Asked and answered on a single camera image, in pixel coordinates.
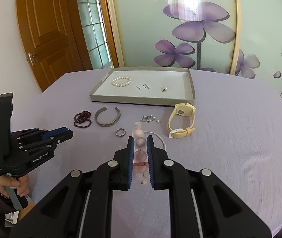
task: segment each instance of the jewelry tray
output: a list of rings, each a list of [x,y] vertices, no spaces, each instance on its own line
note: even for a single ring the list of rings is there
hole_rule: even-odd
[[[111,82],[127,76],[131,83],[116,87]],[[93,102],[174,106],[194,105],[195,90],[189,69],[164,67],[123,67],[111,69],[89,93]]]

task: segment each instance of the silver cuff bracelet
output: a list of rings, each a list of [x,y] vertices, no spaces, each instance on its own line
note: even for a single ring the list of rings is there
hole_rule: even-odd
[[[101,127],[110,127],[110,126],[114,125],[114,124],[120,119],[121,113],[120,113],[120,110],[118,109],[118,107],[115,107],[115,110],[118,112],[118,115],[117,115],[117,117],[116,117],[113,121],[108,122],[108,123],[101,123],[101,122],[98,122],[97,117],[98,117],[103,111],[105,111],[105,110],[107,110],[107,108],[106,108],[106,107],[103,107],[103,108],[100,108],[100,109],[96,112],[96,114],[95,114],[95,121],[96,121],[96,123],[97,123],[99,126],[101,126]]]

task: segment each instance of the watch strap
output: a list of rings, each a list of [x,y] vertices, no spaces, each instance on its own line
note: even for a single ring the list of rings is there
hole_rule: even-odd
[[[196,108],[194,106],[189,105],[187,103],[175,105],[175,108],[174,108],[173,112],[171,113],[171,116],[169,117],[169,120],[168,120],[168,131],[169,131],[169,137],[170,138],[179,139],[179,138],[188,136],[192,132],[195,131],[195,128],[193,128],[194,122],[195,122],[195,110],[196,110]],[[174,129],[173,130],[171,128],[171,121],[176,114],[181,115],[181,116],[191,116],[191,118],[192,118],[191,126],[186,128],[186,129]]]

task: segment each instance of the door panel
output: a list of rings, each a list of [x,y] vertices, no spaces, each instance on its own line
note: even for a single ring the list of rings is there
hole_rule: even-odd
[[[42,91],[63,74],[83,70],[66,0],[16,0],[21,40]]]

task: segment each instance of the door handle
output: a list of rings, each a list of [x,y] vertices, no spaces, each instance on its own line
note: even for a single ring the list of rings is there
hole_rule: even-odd
[[[34,55],[37,55],[37,54],[39,54],[39,53],[35,53],[35,54],[32,54],[31,52],[28,53],[29,60],[32,63],[33,67],[36,65],[35,60],[34,60]]]

